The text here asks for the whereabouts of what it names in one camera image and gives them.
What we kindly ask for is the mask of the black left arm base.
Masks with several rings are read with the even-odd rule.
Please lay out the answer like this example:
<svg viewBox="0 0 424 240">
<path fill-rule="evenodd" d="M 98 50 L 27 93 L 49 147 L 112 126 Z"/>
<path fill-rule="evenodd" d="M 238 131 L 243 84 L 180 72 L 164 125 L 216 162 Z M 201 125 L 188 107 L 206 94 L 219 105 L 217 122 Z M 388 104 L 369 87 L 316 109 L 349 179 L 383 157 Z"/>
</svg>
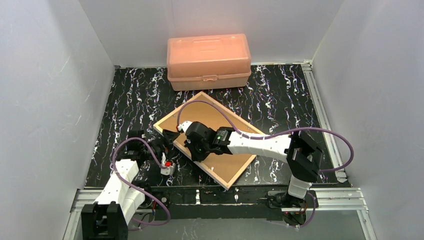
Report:
<svg viewBox="0 0 424 240">
<path fill-rule="evenodd" d="M 156 188 L 151 186 L 146 186 L 144 190 L 155 198 L 157 198 L 163 205 L 169 207 L 171 204 L 171 193 L 162 188 Z M 141 209 L 161 209 L 162 207 L 154 201 L 151 197 L 145 196 L 145 201 L 140 206 Z"/>
</svg>

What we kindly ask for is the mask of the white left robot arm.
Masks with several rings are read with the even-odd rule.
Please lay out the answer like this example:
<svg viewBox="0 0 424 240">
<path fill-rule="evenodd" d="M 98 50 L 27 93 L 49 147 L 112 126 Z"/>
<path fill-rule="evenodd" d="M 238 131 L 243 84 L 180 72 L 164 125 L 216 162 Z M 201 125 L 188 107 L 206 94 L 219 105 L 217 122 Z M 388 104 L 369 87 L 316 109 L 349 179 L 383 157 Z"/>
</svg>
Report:
<svg viewBox="0 0 424 240">
<path fill-rule="evenodd" d="M 139 229 L 152 226 L 156 210 L 161 207 L 167 220 L 171 219 L 168 206 L 170 196 L 154 196 L 148 183 L 136 180 L 140 167 L 154 160 L 164 176 L 171 176 L 176 164 L 172 161 L 173 142 L 179 132 L 163 130 L 162 135 L 146 141 L 143 130 L 131 131 L 112 154 L 112 174 L 93 203 L 81 210 L 82 238 L 84 240 L 126 240 L 129 223 L 141 206 L 147 208 L 150 221 L 139 220 Z"/>
</svg>

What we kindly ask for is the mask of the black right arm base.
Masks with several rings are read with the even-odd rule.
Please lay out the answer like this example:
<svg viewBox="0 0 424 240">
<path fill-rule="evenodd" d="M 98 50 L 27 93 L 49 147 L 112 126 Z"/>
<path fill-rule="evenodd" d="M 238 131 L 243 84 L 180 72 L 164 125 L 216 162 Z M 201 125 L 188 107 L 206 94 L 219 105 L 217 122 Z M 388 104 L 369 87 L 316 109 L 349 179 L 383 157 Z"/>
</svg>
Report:
<svg viewBox="0 0 424 240">
<path fill-rule="evenodd" d="M 314 190 L 309 190 L 304 198 L 297 198 L 289 195 L 286 191 L 268 191 L 265 195 L 267 205 L 271 209 L 293 209 L 295 212 L 302 212 L 319 207 L 318 197 Z"/>
</svg>

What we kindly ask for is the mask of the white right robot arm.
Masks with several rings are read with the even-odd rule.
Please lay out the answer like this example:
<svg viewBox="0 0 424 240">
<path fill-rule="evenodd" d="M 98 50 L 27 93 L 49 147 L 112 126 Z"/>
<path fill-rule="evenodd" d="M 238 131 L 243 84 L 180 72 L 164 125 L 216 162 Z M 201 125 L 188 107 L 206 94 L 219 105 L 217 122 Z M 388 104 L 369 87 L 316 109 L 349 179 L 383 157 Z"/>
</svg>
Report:
<svg viewBox="0 0 424 240">
<path fill-rule="evenodd" d="M 185 135 L 184 146 L 196 162 L 204 161 L 210 154 L 250 154 L 287 163 L 291 178 L 286 194 L 292 198 L 304 199 L 319 177 L 323 151 L 302 130 L 271 136 L 237 131 L 233 127 L 213 130 L 198 121 L 185 121 L 177 129 Z"/>
</svg>

